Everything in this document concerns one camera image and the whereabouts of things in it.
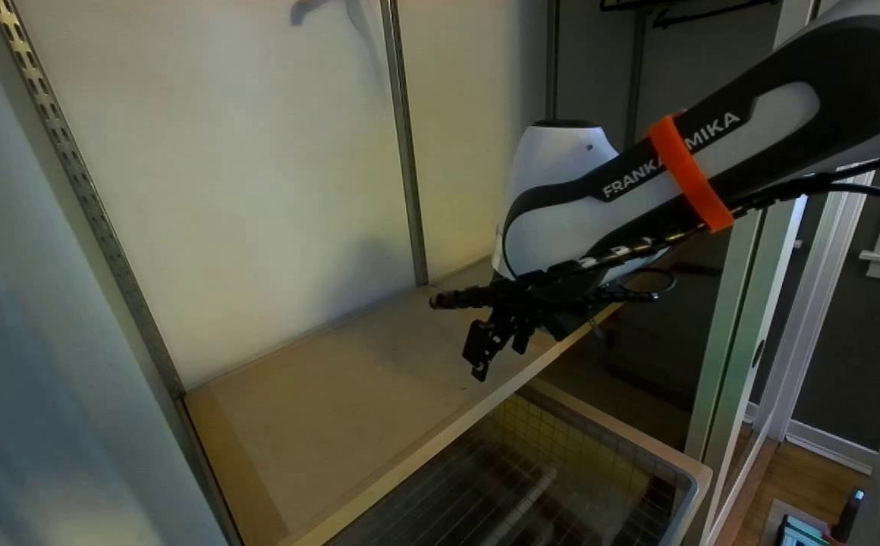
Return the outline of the white black Franka robot arm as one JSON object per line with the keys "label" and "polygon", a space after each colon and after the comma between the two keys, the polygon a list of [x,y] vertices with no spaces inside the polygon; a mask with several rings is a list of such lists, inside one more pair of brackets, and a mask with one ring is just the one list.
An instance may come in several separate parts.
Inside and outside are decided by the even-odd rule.
{"label": "white black Franka robot arm", "polygon": [[484,314],[463,356],[487,376],[535,330],[569,336],[624,299],[626,276],[749,208],[848,190],[880,170],[880,0],[837,0],[769,56],[649,125],[615,152],[593,125],[526,131],[491,253],[491,281],[444,291]]}

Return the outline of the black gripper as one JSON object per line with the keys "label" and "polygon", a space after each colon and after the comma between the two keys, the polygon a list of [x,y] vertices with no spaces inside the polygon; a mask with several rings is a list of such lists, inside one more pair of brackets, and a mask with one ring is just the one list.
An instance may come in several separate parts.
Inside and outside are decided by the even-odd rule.
{"label": "black gripper", "polygon": [[471,364],[473,378],[490,376],[494,355],[511,345],[526,352],[538,330],[563,340],[596,318],[608,304],[615,304],[620,291],[613,286],[593,287],[584,299],[558,304],[538,299],[527,287],[491,279],[490,286],[471,286],[459,291],[438,291],[431,297],[434,309],[481,309],[490,307],[487,318],[473,318],[463,345],[463,356]]}

